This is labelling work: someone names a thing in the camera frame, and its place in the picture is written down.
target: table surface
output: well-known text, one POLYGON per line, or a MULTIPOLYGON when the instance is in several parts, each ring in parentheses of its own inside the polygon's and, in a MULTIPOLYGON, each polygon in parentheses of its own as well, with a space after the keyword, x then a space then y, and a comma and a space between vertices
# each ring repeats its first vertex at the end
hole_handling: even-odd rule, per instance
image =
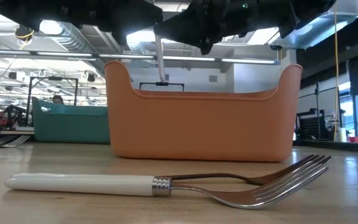
MULTIPOLYGON (((211 190, 246 190, 238 180, 191 181, 211 190)), ((115 157, 110 147, 92 144, 23 144, 0 149, 0 223, 358 223, 358 152, 295 147, 283 163, 155 161, 115 157), (128 197, 7 189, 20 172, 66 174, 174 175, 229 172, 265 175, 310 154, 330 155, 330 169, 291 197, 263 210, 240 210, 196 192, 173 191, 170 198, 128 197)))

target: orange basket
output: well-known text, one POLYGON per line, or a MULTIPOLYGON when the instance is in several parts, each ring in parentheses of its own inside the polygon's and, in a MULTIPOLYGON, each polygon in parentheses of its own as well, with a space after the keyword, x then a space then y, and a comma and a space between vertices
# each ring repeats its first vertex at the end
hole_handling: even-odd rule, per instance
POLYGON ((105 66, 111 147, 148 159, 278 162, 292 148, 302 67, 257 93, 135 90, 121 62, 105 66))

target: metal ferrule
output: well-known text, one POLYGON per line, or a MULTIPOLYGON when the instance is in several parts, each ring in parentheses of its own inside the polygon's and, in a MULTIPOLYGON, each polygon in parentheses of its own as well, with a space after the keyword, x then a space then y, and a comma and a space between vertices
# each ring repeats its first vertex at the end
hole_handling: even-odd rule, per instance
POLYGON ((153 196, 170 196, 172 179, 169 177, 154 177, 152 183, 153 196))

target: white fork handle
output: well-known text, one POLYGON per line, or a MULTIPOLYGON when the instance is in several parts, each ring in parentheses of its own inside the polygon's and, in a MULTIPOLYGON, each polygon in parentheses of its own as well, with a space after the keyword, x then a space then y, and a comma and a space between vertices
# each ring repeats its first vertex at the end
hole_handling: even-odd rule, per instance
POLYGON ((153 196, 153 179, 154 176, 143 175, 25 173, 6 179, 5 186, 17 190, 153 196))

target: person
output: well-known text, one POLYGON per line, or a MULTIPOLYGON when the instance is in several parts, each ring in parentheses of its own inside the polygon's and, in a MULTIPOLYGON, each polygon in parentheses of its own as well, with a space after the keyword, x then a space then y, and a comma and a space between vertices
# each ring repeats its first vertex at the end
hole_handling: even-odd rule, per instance
POLYGON ((53 96, 52 101, 54 103, 64 104, 62 96, 59 96, 59 95, 53 96))

